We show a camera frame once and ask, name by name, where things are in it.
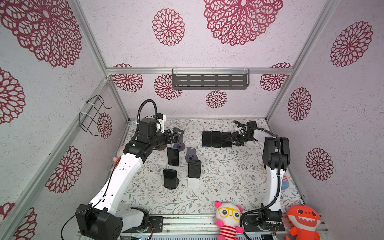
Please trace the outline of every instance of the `enclosure wall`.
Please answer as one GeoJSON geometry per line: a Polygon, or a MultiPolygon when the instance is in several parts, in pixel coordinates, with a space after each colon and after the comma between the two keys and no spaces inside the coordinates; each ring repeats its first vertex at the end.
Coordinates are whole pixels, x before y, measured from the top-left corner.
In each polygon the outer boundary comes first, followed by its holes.
{"type": "MultiPolygon", "coordinates": [[[[107,67],[288,68],[326,1],[79,2],[107,67]]],[[[151,98],[168,117],[206,119],[265,117],[285,76],[253,74],[246,90],[215,91],[174,90],[169,74],[112,79],[131,117],[151,98]]]]}
{"type": "MultiPolygon", "coordinates": [[[[67,2],[49,4],[0,1],[0,226],[105,82],[67,2]]],[[[26,203],[32,208],[14,239],[59,239],[78,204],[87,204],[104,184],[126,123],[109,89],[102,96],[112,107],[103,111],[110,119],[104,114],[99,129],[97,116],[91,130],[99,136],[81,130],[57,159],[38,199],[26,203]]]]}
{"type": "Polygon", "coordinates": [[[383,12],[379,0],[341,1],[270,119],[334,239],[383,234],[383,12]]]}

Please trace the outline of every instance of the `pink plush bear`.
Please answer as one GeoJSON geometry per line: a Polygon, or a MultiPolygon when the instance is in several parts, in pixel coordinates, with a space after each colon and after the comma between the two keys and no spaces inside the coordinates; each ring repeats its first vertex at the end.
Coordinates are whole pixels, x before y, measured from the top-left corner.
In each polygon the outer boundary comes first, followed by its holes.
{"type": "Polygon", "coordinates": [[[220,227],[217,240],[238,240],[236,233],[244,232],[244,228],[239,227],[243,209],[229,202],[216,202],[215,206],[216,224],[220,227]]]}

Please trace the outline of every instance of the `smartphone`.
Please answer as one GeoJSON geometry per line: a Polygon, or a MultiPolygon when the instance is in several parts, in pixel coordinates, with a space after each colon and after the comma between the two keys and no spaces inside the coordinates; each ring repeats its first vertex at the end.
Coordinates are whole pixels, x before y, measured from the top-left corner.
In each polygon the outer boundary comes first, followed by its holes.
{"type": "Polygon", "coordinates": [[[232,147],[231,132],[221,133],[221,147],[232,147]]]}
{"type": "Polygon", "coordinates": [[[170,166],[179,166],[180,165],[180,154],[177,148],[168,147],[167,148],[168,155],[168,165],[170,166]]]}
{"type": "Polygon", "coordinates": [[[221,147],[221,132],[212,131],[212,147],[221,147]]]}
{"type": "Polygon", "coordinates": [[[212,147],[212,131],[203,131],[201,146],[212,147]]]}
{"type": "Polygon", "coordinates": [[[173,169],[164,169],[164,187],[168,189],[176,189],[179,184],[179,179],[177,178],[177,171],[173,169]]]}
{"type": "Polygon", "coordinates": [[[188,177],[189,178],[200,178],[201,175],[201,161],[200,160],[189,160],[188,162],[188,177]]]}

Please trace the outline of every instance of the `red flower pattern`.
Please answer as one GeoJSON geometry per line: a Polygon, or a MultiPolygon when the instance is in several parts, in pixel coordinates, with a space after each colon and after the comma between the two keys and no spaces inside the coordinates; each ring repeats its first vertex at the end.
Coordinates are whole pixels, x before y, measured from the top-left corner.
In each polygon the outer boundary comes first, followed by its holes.
{"type": "Polygon", "coordinates": [[[220,108],[227,103],[228,96],[225,92],[214,90],[210,92],[205,98],[205,102],[211,108],[220,108]]]}
{"type": "Polygon", "coordinates": [[[0,0],[0,16],[38,60],[66,68],[79,58],[80,29],[66,0],[0,0]]]}
{"type": "Polygon", "coordinates": [[[25,106],[25,95],[19,81],[0,68],[0,124],[18,118],[25,106]]]}
{"type": "Polygon", "coordinates": [[[289,116],[295,121],[303,120],[311,109],[311,95],[305,88],[294,90],[288,101],[289,116]]]}
{"type": "MultiPolygon", "coordinates": [[[[7,202],[0,207],[0,223],[5,219],[14,205],[14,203],[7,202]]],[[[15,234],[13,235],[15,237],[13,240],[30,240],[35,235],[35,229],[37,226],[36,217],[37,214],[35,213],[35,208],[30,208],[28,215],[24,217],[21,225],[17,228],[15,234]]]]}
{"type": "MultiPolygon", "coordinates": [[[[129,64],[119,63],[115,68],[133,68],[129,64]]],[[[111,76],[113,82],[127,92],[139,91],[143,86],[143,78],[141,74],[115,74],[111,76]]]]}
{"type": "Polygon", "coordinates": [[[35,229],[37,226],[36,221],[37,214],[35,213],[35,208],[31,207],[29,210],[29,214],[25,216],[22,221],[22,224],[17,228],[14,240],[22,239],[22,240],[30,240],[35,235],[35,229]]]}
{"type": "Polygon", "coordinates": [[[283,0],[204,0],[207,28],[221,43],[244,45],[265,33],[283,0]]]}
{"type": "Polygon", "coordinates": [[[166,46],[178,44],[184,37],[184,22],[180,14],[173,9],[163,8],[152,21],[156,38],[166,46]]]}
{"type": "Polygon", "coordinates": [[[15,203],[7,202],[6,204],[0,206],[0,224],[4,221],[5,217],[14,205],[15,203]]]}
{"type": "Polygon", "coordinates": [[[102,138],[108,138],[112,132],[112,120],[108,113],[102,113],[97,121],[97,130],[102,138]]]}
{"type": "Polygon", "coordinates": [[[372,26],[364,21],[355,22],[344,29],[331,48],[333,65],[344,67],[356,62],[368,49],[372,35],[372,26]]]}
{"type": "Polygon", "coordinates": [[[178,98],[183,90],[175,90],[172,87],[172,76],[169,74],[163,74],[156,78],[153,87],[157,95],[164,99],[178,98]]]}
{"type": "Polygon", "coordinates": [[[83,167],[82,161],[78,149],[70,146],[45,186],[50,192],[64,193],[68,191],[79,179],[83,167]]]}
{"type": "MultiPolygon", "coordinates": [[[[289,63],[278,63],[272,65],[272,68],[290,68],[289,63]]],[[[284,74],[263,74],[260,78],[260,86],[268,91],[279,89],[287,75],[284,74]]]]}
{"type": "Polygon", "coordinates": [[[309,151],[306,159],[309,173],[317,180],[327,180],[333,173],[333,162],[331,156],[320,148],[309,151]]]}

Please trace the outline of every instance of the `wire rack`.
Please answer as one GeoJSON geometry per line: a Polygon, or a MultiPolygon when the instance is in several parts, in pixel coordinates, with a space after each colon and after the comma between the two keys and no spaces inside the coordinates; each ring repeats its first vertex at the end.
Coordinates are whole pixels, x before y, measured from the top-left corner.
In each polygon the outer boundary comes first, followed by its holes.
{"type": "Polygon", "coordinates": [[[85,112],[81,112],[81,113],[79,113],[79,127],[81,127],[81,129],[84,130],[85,132],[89,132],[89,133],[92,134],[93,136],[98,136],[98,135],[96,135],[96,134],[93,134],[89,128],[91,127],[91,124],[92,124],[93,122],[94,122],[96,125],[98,125],[94,119],[95,119],[95,117],[96,117],[98,114],[101,115],[101,113],[100,113],[100,109],[101,109],[101,107],[104,107],[105,109],[111,109],[112,107],[107,108],[107,107],[104,105],[104,99],[103,99],[103,97],[100,96],[99,94],[98,94],[98,95],[95,95],[95,96],[93,96],[93,97],[91,97],[88,101],[86,101],[86,103],[91,104],[91,105],[92,105],[92,108],[91,108],[88,112],[86,112],[86,113],[85,113],[85,112]],[[98,102],[100,102],[101,105],[100,105],[98,108],[96,108],[95,105],[96,105],[98,102]],[[93,117],[89,114],[89,113],[91,112],[92,109],[95,109],[95,110],[96,110],[95,115],[94,115],[93,117]],[[86,125],[84,125],[84,122],[85,122],[88,118],[89,118],[91,121],[90,121],[90,123],[88,124],[88,126],[86,126],[86,125]]]}

